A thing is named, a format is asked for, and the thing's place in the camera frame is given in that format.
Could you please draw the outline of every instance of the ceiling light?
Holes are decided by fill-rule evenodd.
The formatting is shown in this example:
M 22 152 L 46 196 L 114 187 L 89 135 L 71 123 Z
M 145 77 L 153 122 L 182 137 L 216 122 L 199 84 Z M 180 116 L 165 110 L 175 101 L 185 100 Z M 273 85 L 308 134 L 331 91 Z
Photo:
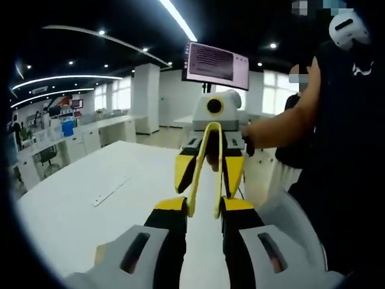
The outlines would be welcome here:
M 34 96 L 33 98 L 29 98 L 29 99 L 26 99 L 24 101 L 20 101 L 20 102 L 14 104 L 14 105 L 11 105 L 11 108 L 14 108 L 14 107 L 16 107 L 19 104 L 23 104 L 24 102 L 31 101 L 31 100 L 37 99 L 37 98 L 43 98 L 43 97 L 49 96 L 49 95 L 58 95 L 58 94 L 62 93 L 63 96 L 64 96 L 64 93 L 68 93 L 68 92 L 78 92 L 78 91 L 87 92 L 87 91 L 90 91 L 90 90 L 94 90 L 94 89 L 71 89 L 71 90 L 62 90 L 61 92 L 46 93 L 44 95 L 38 95 L 38 96 Z
M 35 79 L 35 80 L 30 80 L 27 82 L 20 83 L 14 87 L 12 87 L 12 90 L 18 89 L 19 87 L 40 82 L 40 81 L 47 81 L 47 80 L 52 80 L 52 79 L 61 79 L 61 78 L 104 78 L 104 79 L 116 79 L 116 80 L 122 80 L 122 77 L 117 77 L 117 76 L 108 76 L 108 75 L 61 75 L 61 76 L 52 76 L 52 77 L 45 77 L 45 78 L 40 78 L 40 79 Z
M 191 31 L 186 21 L 179 14 L 178 10 L 176 10 L 175 6 L 170 2 L 170 0 L 159 0 L 164 8 L 171 14 L 171 16 L 175 19 L 175 21 L 179 24 L 179 26 L 183 29 L 187 37 L 190 41 L 196 42 L 198 41 L 195 37 L 194 33 Z

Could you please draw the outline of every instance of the office chair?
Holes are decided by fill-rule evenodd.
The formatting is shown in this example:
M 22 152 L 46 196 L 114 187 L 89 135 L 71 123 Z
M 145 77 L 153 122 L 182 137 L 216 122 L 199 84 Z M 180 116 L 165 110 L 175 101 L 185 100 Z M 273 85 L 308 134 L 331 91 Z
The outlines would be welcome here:
M 44 149 L 39 153 L 40 155 L 40 162 L 42 163 L 42 166 L 44 166 L 44 163 L 48 162 L 48 167 L 44 171 L 44 179 L 48 178 L 49 176 L 53 175 L 57 171 L 60 170 L 60 166 L 58 164 L 52 164 L 51 159 L 56 157 L 57 155 L 57 149 L 56 146 L 51 146 L 47 149 Z

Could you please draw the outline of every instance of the white pillar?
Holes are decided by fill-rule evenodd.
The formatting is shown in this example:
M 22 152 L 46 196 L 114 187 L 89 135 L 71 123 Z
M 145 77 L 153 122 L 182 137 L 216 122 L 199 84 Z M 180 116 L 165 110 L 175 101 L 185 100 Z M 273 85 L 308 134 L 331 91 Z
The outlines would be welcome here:
M 150 134 L 159 130 L 159 73 L 159 66 L 149 63 L 136 67 L 133 78 L 130 113 L 148 117 Z
M 112 84 L 107 84 L 106 89 L 106 111 L 112 113 Z

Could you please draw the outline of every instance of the curved light strip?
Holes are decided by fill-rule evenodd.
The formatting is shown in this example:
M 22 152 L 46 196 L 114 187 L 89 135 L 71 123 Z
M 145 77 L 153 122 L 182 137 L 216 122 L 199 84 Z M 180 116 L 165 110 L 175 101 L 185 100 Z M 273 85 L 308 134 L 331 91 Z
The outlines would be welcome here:
M 35 79 L 35 80 L 30 80 L 27 82 L 20 83 L 14 87 L 12 87 L 12 90 L 18 89 L 19 87 L 40 82 L 40 81 L 47 81 L 47 80 L 52 80 L 52 79 L 61 79 L 61 78 L 104 78 L 104 79 L 117 79 L 121 80 L 123 79 L 122 77 L 117 77 L 117 76 L 108 76 L 108 75 L 61 75 L 61 76 L 52 76 L 52 77 L 45 77 L 45 78 L 40 78 L 40 79 Z
M 42 98 L 44 96 L 57 95 L 59 93 L 67 93 L 67 92 L 87 92 L 90 90 L 94 90 L 94 89 L 71 89 L 71 90 L 62 90 L 60 92 L 50 92 L 50 93 L 46 93 L 45 95 L 38 95 L 38 96 L 34 96 L 33 98 L 28 98 L 28 99 L 25 99 L 24 101 L 20 101 L 16 104 L 11 105 L 11 108 L 14 108 L 20 104 L 23 104 L 24 102 L 31 101 L 33 99 Z
M 79 28 L 79 27 L 73 27 L 73 26 L 66 26 L 66 25 L 48 25 L 48 26 L 45 26 L 43 27 L 43 29 L 59 29 L 59 30 L 71 30 L 71 31 L 77 31 L 77 32 L 82 32 L 82 33 L 87 33 L 87 34 L 91 34 L 91 35 L 94 35 L 94 36 L 98 36 L 98 37 L 101 37 L 101 38 L 104 38 L 104 39 L 107 39 L 107 40 L 110 40 L 110 41 L 113 41 L 113 42 L 116 42 L 118 44 L 121 44 L 125 47 L 128 47 L 128 48 L 131 48 L 133 50 L 136 50 L 140 53 L 143 53 L 145 55 L 147 55 L 148 57 L 151 57 L 155 60 L 158 60 L 160 63 L 168 66 L 168 67 L 171 67 L 171 65 L 168 65 L 167 62 L 161 60 L 160 58 L 148 53 L 148 52 L 144 52 L 141 48 L 137 48 L 136 46 L 134 45 L 131 45 L 131 44 L 128 44 L 126 42 L 123 42 L 117 38 L 113 38 L 111 36 L 108 36 L 106 34 L 104 35 L 100 35 L 99 32 L 96 32 L 96 31 L 92 31 L 92 30 L 88 30 L 88 29 L 83 29 L 83 28 Z

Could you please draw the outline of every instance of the desk drawer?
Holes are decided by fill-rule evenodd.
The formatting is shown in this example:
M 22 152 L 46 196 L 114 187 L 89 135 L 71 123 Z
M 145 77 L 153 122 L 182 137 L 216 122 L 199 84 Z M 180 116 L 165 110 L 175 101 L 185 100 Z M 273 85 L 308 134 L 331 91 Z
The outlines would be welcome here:
M 78 145 L 83 143 L 83 136 L 81 135 L 73 135 L 68 140 L 66 140 L 68 146 Z

